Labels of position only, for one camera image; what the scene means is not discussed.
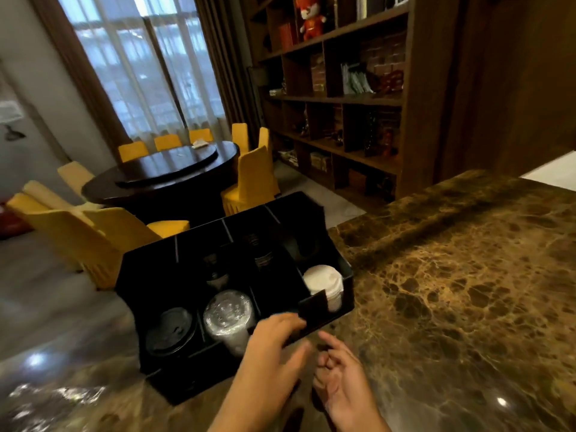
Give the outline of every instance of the black cup lid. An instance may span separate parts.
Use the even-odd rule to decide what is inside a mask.
[[[196,331],[196,319],[183,307],[173,307],[158,318],[158,325],[146,333],[146,350],[153,356],[167,356],[181,348]]]

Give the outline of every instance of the hand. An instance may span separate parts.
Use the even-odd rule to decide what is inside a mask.
[[[335,336],[319,332],[331,349],[318,357],[314,388],[340,432],[391,432],[378,412],[360,361]]]
[[[292,332],[306,327],[296,314],[261,320],[250,337],[240,368],[208,432],[260,432],[280,413],[312,351],[303,340],[280,363],[282,346]]]

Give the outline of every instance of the marble countertop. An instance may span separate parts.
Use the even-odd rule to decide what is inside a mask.
[[[576,192],[467,172],[329,233],[354,269],[356,309],[327,330],[361,359],[394,432],[576,430]],[[26,377],[15,359],[0,390],[104,386],[94,403],[38,405],[59,407],[66,430],[206,430],[230,384],[169,406],[138,373],[129,313],[52,348],[64,358],[53,370]],[[330,430],[313,368],[273,430],[298,430],[288,417]],[[14,413],[27,398],[9,400]]]

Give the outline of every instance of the round dining table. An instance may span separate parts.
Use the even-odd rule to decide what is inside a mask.
[[[225,216],[220,192],[237,181],[239,148],[213,141],[171,148],[110,168],[86,183],[92,203],[123,207],[144,223],[188,220],[199,226]]]

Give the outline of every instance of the window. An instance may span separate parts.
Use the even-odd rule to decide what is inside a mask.
[[[194,0],[59,0],[132,138],[220,133],[224,108]]]

